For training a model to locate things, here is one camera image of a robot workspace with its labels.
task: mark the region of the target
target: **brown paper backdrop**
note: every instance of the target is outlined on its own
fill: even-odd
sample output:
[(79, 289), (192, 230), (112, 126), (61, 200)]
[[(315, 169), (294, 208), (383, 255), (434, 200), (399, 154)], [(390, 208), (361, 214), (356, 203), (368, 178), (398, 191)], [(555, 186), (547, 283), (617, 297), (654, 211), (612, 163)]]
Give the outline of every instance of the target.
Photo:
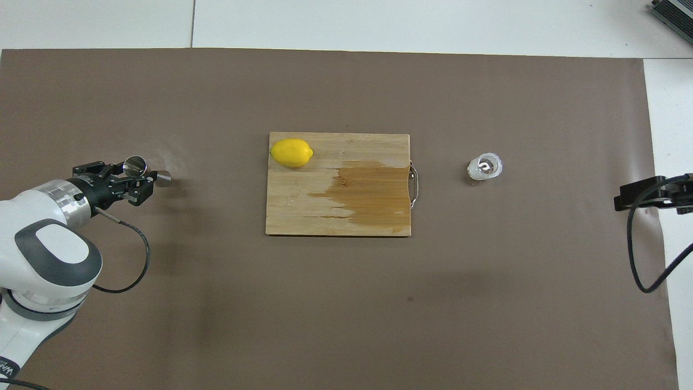
[[(132, 154), (175, 186), (110, 210), (148, 276), (92, 291), (22, 379), (56, 389), (675, 389), (620, 185), (653, 175), (642, 61), (229, 49), (2, 53), (0, 198)], [(411, 134), (405, 239), (264, 235), (270, 131)], [(499, 154), (503, 174), (465, 180)], [(655, 213), (638, 215), (648, 280)], [(103, 219), (99, 284), (139, 238)]]

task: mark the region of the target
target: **black cable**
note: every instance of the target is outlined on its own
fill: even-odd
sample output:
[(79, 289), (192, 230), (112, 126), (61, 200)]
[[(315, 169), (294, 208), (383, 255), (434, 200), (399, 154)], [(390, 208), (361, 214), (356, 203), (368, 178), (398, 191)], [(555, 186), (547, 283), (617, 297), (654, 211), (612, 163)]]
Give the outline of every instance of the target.
[(107, 292), (110, 294), (123, 293), (123, 292), (126, 292), (126, 291), (130, 290), (131, 288), (137, 286), (137, 284), (140, 282), (140, 280), (142, 280), (142, 278), (144, 278), (144, 274), (147, 273), (147, 269), (149, 268), (149, 261), (150, 261), (150, 258), (152, 256), (152, 253), (151, 253), (151, 250), (149, 247), (149, 241), (147, 241), (147, 237), (144, 236), (144, 233), (142, 233), (142, 231), (140, 229), (135, 228), (134, 226), (132, 226), (129, 223), (124, 222), (124, 221), (119, 221), (118, 223), (123, 225), (123, 226), (127, 226), (130, 229), (133, 229), (135, 232), (137, 232), (137, 234), (139, 234), (140, 237), (142, 237), (142, 241), (144, 241), (144, 248), (147, 251), (147, 257), (144, 260), (144, 267), (142, 268), (142, 272), (139, 274), (139, 277), (137, 278), (137, 280), (135, 280), (131, 285), (125, 287), (124, 289), (111, 290), (111, 289), (107, 289), (107, 288), (97, 286), (97, 285), (92, 286), (93, 288), (95, 288), (99, 291)]
[(652, 286), (650, 287), (644, 287), (642, 285), (642, 282), (640, 281), (640, 277), (638, 276), (638, 270), (635, 268), (635, 259), (633, 258), (633, 216), (635, 215), (635, 209), (638, 208), (638, 206), (645, 200), (646, 197), (648, 197), (650, 194), (655, 192), (660, 187), (663, 187), (667, 184), (678, 182), (678, 181), (688, 181), (690, 180), (690, 175), (684, 174), (681, 176), (674, 176), (673, 178), (668, 178), (660, 183), (651, 185), (650, 187), (646, 188), (643, 192), (638, 195), (637, 198), (633, 201), (633, 204), (631, 205), (631, 209), (628, 211), (628, 221), (626, 223), (626, 240), (628, 241), (628, 258), (631, 262), (631, 271), (633, 272), (633, 277), (635, 278), (635, 283), (638, 285), (638, 289), (644, 293), (651, 293), (654, 290), (659, 287), (659, 285), (664, 282), (664, 279), (669, 276), (669, 274), (678, 266), (683, 259), (685, 259), (691, 252), (693, 252), (693, 243), (691, 243), (689, 246), (686, 247), (681, 253), (676, 256), (674, 261), (667, 266), (667, 268), (662, 272), (661, 275), (652, 283)]
[(23, 380), (16, 380), (16, 379), (0, 378), (0, 383), (15, 384), (17, 386), (28, 387), (29, 389), (35, 389), (35, 390), (50, 390), (48, 387), (43, 387), (43, 386), (39, 386), (38, 384), (35, 384), (35, 383), (24, 382)]

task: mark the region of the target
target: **table surface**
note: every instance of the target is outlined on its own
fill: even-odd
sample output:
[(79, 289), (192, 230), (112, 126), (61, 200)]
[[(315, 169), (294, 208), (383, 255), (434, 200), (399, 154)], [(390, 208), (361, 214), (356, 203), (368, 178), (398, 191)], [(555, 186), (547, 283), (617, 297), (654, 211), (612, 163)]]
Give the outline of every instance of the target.
[[(648, 1), (4, 0), (0, 49), (254, 47), (646, 58), (657, 174), (693, 171), (693, 46)], [(692, 215), (662, 212), (667, 259)], [(693, 262), (667, 283), (681, 389), (693, 389)]]

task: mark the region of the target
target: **yellow lemon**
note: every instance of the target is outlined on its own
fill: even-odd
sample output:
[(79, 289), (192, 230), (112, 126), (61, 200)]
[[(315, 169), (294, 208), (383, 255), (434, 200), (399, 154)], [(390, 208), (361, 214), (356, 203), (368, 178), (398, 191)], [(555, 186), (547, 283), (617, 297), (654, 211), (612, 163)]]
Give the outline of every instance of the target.
[(297, 138), (285, 138), (277, 141), (270, 149), (274, 161), (287, 167), (304, 166), (313, 156), (313, 150), (308, 142)]

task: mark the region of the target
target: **metal device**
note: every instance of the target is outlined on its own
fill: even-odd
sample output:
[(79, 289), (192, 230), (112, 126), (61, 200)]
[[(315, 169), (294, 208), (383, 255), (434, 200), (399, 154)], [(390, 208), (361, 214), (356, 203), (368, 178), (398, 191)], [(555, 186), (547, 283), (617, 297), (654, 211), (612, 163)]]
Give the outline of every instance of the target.
[(693, 0), (653, 0), (652, 14), (693, 44)]
[[(70, 324), (101, 271), (101, 254), (77, 229), (117, 201), (140, 206), (155, 183), (170, 181), (168, 172), (147, 170), (139, 156), (80, 165), (72, 174), (0, 201), (0, 380), (5, 382), (17, 377), (43, 341)], [(139, 233), (148, 264), (148, 243)], [(7, 386), (0, 383), (0, 390)]]

